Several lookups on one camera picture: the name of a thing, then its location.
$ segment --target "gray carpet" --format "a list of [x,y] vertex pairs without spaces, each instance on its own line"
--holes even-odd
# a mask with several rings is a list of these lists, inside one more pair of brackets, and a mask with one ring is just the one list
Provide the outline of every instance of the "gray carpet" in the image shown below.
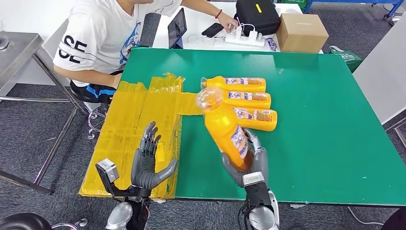
[[[311,13],[319,14],[330,38],[329,45],[352,50],[365,58],[390,29],[381,18],[382,6],[345,3],[315,3]],[[151,46],[159,15],[149,15],[142,44]],[[18,84],[9,96],[57,97],[53,86]],[[0,103],[0,167],[28,180],[35,178],[47,153],[69,116],[72,106],[65,103]],[[86,172],[96,140],[87,139],[87,124],[77,115],[42,185],[54,189],[53,195],[17,187],[0,180],[0,218],[19,212],[37,213],[51,223],[75,222],[87,217],[85,229],[102,229],[116,202],[107,198],[88,198],[77,195]],[[393,131],[388,132],[403,160],[406,150]],[[239,202],[208,202],[171,200],[151,205],[151,229],[238,229],[236,222]],[[364,221],[384,222],[396,209],[355,207],[355,214]],[[307,205],[293,209],[280,204],[281,229],[306,230],[378,230],[380,226],[359,224],[345,207]]]

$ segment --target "black bag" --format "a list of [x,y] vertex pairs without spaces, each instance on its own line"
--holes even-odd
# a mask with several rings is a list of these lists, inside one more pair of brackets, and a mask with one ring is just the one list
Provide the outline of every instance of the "black bag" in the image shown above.
[[[238,17],[240,23],[254,25],[255,31],[262,35],[276,33],[281,24],[281,19],[271,0],[237,0],[236,8],[237,13],[234,18]],[[248,36],[252,30],[252,26],[244,26],[244,35]]]

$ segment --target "orange juice bottle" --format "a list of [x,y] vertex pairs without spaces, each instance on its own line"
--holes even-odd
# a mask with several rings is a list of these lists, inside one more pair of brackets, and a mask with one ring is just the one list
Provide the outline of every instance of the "orange juice bottle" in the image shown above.
[[237,122],[243,128],[273,131],[278,122],[276,111],[258,108],[233,108],[237,114]]
[[269,109],[271,96],[266,92],[223,91],[223,101],[237,107]]
[[263,78],[202,78],[201,88],[218,87],[227,91],[265,92],[266,82]]
[[245,171],[252,165],[252,150],[236,113],[222,103],[222,96],[219,88],[205,88],[199,93],[197,104],[203,109],[204,124],[220,151],[227,154],[237,170]]

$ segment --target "green table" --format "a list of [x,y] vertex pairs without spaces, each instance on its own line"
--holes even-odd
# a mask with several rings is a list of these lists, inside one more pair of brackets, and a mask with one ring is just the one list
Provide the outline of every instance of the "green table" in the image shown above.
[[[136,48],[122,80],[148,87],[166,72],[186,78],[184,92],[198,92],[201,77],[266,79],[279,121],[256,133],[279,201],[406,205],[406,167],[341,57]],[[201,115],[183,116],[176,197],[245,199]]]

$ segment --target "red bracelet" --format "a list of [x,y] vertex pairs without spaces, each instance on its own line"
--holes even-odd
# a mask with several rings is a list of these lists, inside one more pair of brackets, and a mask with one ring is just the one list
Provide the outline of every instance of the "red bracelet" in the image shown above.
[[220,12],[214,17],[214,18],[218,18],[218,16],[220,16],[221,12],[223,12],[223,10],[220,10]]

